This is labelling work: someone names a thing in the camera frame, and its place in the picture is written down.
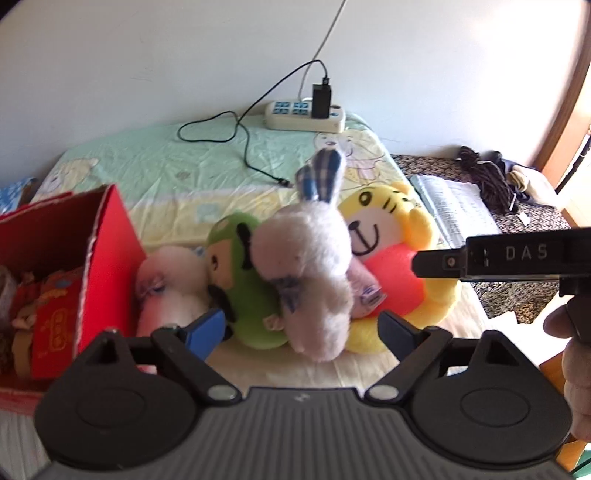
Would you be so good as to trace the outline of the person's right hand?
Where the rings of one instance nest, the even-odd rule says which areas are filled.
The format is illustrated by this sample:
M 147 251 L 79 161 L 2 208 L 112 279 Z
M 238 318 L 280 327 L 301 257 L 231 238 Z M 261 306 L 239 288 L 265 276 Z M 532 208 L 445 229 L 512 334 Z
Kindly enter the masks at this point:
M 571 434 L 578 440 L 590 442 L 590 347 L 577 340 L 567 305 L 562 305 L 544 321 L 544 331 L 557 338 L 569 338 L 563 352 L 562 372 L 565 378 L 564 396 L 572 411 Z

